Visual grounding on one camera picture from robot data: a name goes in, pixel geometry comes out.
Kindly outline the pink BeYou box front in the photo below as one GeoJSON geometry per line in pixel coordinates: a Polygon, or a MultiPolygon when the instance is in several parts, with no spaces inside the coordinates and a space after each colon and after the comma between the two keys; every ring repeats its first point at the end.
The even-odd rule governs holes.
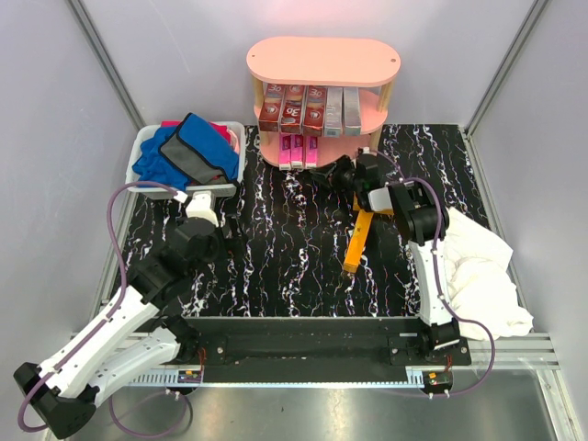
{"type": "Polygon", "coordinates": [[[318,163],[318,138],[306,136],[304,138],[304,167],[315,168],[318,163]]]}

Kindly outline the pink beyou box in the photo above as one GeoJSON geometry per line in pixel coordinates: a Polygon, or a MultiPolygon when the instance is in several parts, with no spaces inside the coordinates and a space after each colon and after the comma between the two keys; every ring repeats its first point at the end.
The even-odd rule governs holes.
{"type": "Polygon", "coordinates": [[[306,136],[304,138],[304,167],[315,168],[318,163],[318,138],[306,136]]]}
{"type": "Polygon", "coordinates": [[[304,168],[304,137],[302,135],[291,135],[290,165],[293,169],[304,168]]]}
{"type": "Polygon", "coordinates": [[[291,147],[292,135],[288,133],[282,133],[279,137],[278,147],[278,169],[280,171],[290,170],[292,167],[291,162],[291,147]]]}

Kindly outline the grey Protefix toothpaste box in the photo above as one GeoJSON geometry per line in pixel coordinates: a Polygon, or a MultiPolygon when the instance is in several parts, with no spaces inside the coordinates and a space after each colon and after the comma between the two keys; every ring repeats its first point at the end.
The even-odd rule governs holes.
{"type": "Polygon", "coordinates": [[[343,88],[327,88],[323,119],[323,136],[340,137],[343,125],[343,88]]]}

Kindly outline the pink BeYou box back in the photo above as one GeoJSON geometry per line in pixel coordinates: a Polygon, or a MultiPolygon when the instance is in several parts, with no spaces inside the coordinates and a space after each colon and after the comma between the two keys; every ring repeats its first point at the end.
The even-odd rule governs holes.
{"type": "Polygon", "coordinates": [[[282,133],[279,137],[278,147],[278,169],[280,171],[290,170],[292,167],[291,162],[291,147],[292,135],[288,133],[282,133]]]}

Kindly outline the red 3D toothpaste box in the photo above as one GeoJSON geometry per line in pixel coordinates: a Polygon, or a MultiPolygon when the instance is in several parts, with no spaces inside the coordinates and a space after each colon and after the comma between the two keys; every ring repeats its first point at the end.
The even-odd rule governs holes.
{"type": "Polygon", "coordinates": [[[286,96],[287,86],[268,83],[261,110],[258,116],[258,128],[265,132],[279,132],[280,118],[286,96]]]}
{"type": "Polygon", "coordinates": [[[288,85],[279,119],[282,133],[301,134],[306,96],[305,85],[288,85]]]}
{"type": "Polygon", "coordinates": [[[326,99],[326,86],[309,85],[307,87],[302,120],[302,133],[305,136],[322,136],[326,99]]]}

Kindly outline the silver grey toothpaste box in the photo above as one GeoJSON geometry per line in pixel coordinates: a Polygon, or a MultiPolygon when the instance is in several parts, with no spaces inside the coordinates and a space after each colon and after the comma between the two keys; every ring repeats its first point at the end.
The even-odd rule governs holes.
{"type": "Polygon", "coordinates": [[[345,87],[343,89],[343,105],[345,136],[360,135],[362,122],[360,95],[357,87],[345,87]]]}

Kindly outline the orange R&O toothpaste box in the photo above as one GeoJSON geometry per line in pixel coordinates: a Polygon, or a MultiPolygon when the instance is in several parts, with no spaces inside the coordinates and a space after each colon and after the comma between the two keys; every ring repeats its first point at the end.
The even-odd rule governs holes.
{"type": "Polygon", "coordinates": [[[373,212],[364,210],[360,210],[357,214],[355,228],[343,263],[343,270],[348,274],[355,274],[359,267],[373,215],[373,212]]]}

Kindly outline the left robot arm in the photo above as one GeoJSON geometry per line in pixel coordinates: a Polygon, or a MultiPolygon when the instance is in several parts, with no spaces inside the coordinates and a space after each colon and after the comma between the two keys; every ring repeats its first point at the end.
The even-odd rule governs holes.
{"type": "Polygon", "coordinates": [[[179,315],[167,316],[139,343],[117,349],[135,330],[186,294],[203,266],[235,257],[243,233],[235,217],[221,226],[203,217],[182,219],[121,279],[117,294],[68,344],[13,377],[32,408],[58,439],[77,433],[97,408],[141,373],[160,364],[200,360],[198,331],[179,315]]]}

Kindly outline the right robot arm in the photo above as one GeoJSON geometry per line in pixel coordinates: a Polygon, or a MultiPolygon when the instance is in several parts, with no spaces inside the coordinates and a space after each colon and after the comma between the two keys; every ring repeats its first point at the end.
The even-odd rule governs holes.
{"type": "Polygon", "coordinates": [[[358,269],[373,216],[391,215],[398,234],[410,247],[420,289],[420,330],[409,352],[425,363],[448,365],[461,335],[458,319],[445,305],[443,241],[449,216],[435,190],[421,178],[384,182],[378,159],[371,153],[359,153],[356,159],[343,155],[312,169],[311,177],[333,191],[354,194],[358,214],[343,263],[348,274],[358,269]]]}

